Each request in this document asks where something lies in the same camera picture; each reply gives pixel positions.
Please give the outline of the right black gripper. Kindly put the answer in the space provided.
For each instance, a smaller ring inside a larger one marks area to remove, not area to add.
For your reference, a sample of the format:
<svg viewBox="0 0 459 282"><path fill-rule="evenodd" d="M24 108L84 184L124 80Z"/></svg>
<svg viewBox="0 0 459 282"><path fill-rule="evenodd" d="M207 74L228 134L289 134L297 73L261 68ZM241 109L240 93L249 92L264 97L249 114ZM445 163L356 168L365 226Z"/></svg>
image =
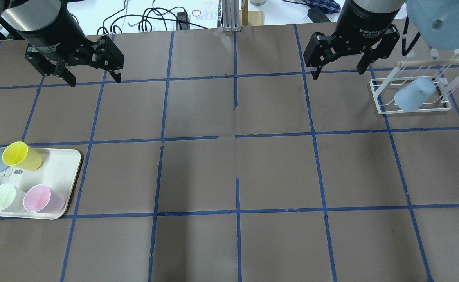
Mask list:
<svg viewBox="0 0 459 282"><path fill-rule="evenodd" d="M363 53L360 75L372 62L389 57L400 38L393 20L393 2L345 2L333 34L314 32L303 52L312 78L317 80L324 66L341 56Z"/></svg>

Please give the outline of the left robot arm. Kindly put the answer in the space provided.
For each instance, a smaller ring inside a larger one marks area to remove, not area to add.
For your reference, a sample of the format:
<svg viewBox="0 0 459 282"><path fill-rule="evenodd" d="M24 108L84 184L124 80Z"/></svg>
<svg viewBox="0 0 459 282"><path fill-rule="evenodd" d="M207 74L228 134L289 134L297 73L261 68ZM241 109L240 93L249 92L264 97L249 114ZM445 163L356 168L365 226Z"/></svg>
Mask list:
<svg viewBox="0 0 459 282"><path fill-rule="evenodd" d="M41 75L74 87L77 79L68 67L87 65L122 81L124 54L107 35L95 42L86 38L66 1L0 0L0 24L4 22L28 42L25 58Z"/></svg>

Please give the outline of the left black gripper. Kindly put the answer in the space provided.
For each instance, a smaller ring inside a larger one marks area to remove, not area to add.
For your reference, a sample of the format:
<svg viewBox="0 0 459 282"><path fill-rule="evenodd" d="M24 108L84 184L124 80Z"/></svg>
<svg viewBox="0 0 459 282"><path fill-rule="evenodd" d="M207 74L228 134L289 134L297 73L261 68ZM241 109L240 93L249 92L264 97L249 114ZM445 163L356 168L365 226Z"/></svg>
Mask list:
<svg viewBox="0 0 459 282"><path fill-rule="evenodd" d="M122 82L124 54L114 41L103 35L92 43L67 8L54 11L42 11L32 18L35 25L19 30L29 43L25 58L31 66L42 76L63 79L70 87L76 86L77 79L66 67L81 65L107 71L116 83Z"/></svg>

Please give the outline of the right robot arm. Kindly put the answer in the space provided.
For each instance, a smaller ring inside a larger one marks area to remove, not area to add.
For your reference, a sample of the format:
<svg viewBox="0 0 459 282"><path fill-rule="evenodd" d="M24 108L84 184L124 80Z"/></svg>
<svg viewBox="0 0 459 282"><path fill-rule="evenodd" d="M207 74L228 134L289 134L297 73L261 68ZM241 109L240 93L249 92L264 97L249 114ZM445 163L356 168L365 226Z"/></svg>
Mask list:
<svg viewBox="0 0 459 282"><path fill-rule="evenodd" d="M343 56L362 54L357 64L359 74L379 59L387 59L401 34L393 24L401 7L406 6L406 22L412 22L418 33L402 55L412 50L419 38L431 47L459 49L459 0L347 0L333 34L312 34L303 52L314 79L322 68Z"/></svg>

